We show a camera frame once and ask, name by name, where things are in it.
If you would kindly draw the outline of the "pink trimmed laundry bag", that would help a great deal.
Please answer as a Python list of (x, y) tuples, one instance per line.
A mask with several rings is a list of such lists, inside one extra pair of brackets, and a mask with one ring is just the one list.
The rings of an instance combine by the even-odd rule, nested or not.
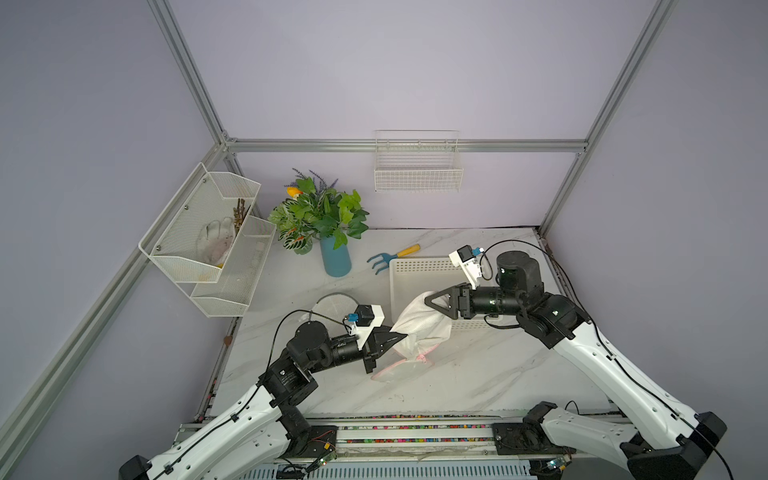
[(372, 379), (395, 383), (414, 380), (425, 374), (433, 362), (429, 354), (449, 340), (453, 320), (426, 303), (435, 291), (426, 291), (414, 298), (392, 326), (394, 333), (406, 337), (392, 347), (399, 359), (377, 372)]

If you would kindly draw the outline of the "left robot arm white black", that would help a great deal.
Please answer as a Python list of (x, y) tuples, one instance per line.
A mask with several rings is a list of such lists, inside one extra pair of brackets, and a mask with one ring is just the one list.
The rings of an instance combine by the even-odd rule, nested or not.
[(120, 479), (235, 479), (287, 452), (301, 454), (312, 427), (298, 409), (316, 388), (313, 374), (361, 361), (368, 373), (407, 336), (374, 326), (368, 337), (329, 336), (317, 321), (301, 324), (276, 360), (224, 413), (191, 437), (151, 459), (136, 455), (118, 471)]

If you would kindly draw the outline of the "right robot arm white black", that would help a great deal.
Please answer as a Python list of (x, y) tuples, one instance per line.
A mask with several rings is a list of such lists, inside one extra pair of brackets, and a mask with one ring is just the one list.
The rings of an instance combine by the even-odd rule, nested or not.
[(538, 262), (518, 250), (501, 253), (492, 286), (478, 283), (477, 250), (450, 256), (466, 282), (428, 295), (426, 306), (452, 320), (513, 316), (526, 334), (585, 374), (618, 406), (629, 424), (573, 414), (542, 401), (525, 416), (527, 428), (558, 447), (613, 463), (635, 479), (693, 479), (727, 431), (713, 412), (696, 412), (645, 375), (602, 335), (573, 300), (546, 291)]

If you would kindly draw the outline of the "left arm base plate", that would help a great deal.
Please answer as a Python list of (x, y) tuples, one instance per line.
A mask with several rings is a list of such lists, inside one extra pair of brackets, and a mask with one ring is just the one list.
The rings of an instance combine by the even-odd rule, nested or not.
[(314, 425), (307, 433), (292, 440), (284, 456), (289, 459), (316, 459), (336, 449), (338, 427)]

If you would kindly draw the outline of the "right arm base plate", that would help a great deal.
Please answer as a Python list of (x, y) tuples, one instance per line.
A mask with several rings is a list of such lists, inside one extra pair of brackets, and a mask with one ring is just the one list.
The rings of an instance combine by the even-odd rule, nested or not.
[(575, 449), (555, 445), (539, 425), (528, 423), (494, 423), (492, 436), (498, 455), (574, 454)]

